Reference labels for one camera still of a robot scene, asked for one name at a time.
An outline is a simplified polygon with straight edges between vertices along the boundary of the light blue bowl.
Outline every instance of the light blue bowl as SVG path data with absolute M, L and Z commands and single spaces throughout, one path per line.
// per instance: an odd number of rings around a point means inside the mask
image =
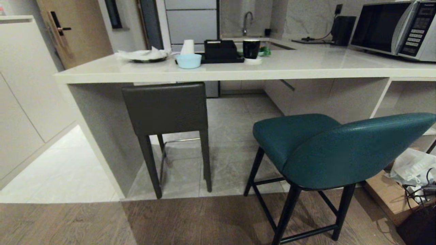
M 176 60 L 180 68 L 194 69 L 201 65 L 201 54 L 181 54 Z

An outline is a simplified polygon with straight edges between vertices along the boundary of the plate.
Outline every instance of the plate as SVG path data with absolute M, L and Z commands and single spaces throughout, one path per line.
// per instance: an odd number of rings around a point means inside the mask
M 156 63 L 156 62 L 164 61 L 166 59 L 167 59 L 166 57 L 163 57 L 163 58 L 159 58 L 159 59 L 146 60 L 146 61 L 145 60 L 130 60 L 130 61 L 133 63 Z

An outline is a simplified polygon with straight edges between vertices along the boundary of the microwave window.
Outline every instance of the microwave window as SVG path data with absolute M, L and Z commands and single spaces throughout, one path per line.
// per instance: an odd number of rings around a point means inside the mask
M 392 52 L 392 37 L 410 3 L 363 6 L 351 44 Z

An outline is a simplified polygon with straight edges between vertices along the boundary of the faucet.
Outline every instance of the faucet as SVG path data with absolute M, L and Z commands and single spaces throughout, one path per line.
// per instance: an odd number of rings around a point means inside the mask
M 247 35 L 247 17 L 250 15 L 250 24 L 253 23 L 253 13 L 251 11 L 248 11 L 244 16 L 244 27 L 242 28 L 242 35 Z

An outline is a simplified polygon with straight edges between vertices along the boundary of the plastic bag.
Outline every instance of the plastic bag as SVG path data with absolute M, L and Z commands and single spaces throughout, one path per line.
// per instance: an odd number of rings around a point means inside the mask
M 430 168 L 436 169 L 436 156 L 408 148 L 395 160 L 389 177 L 401 184 L 426 185 L 426 174 Z

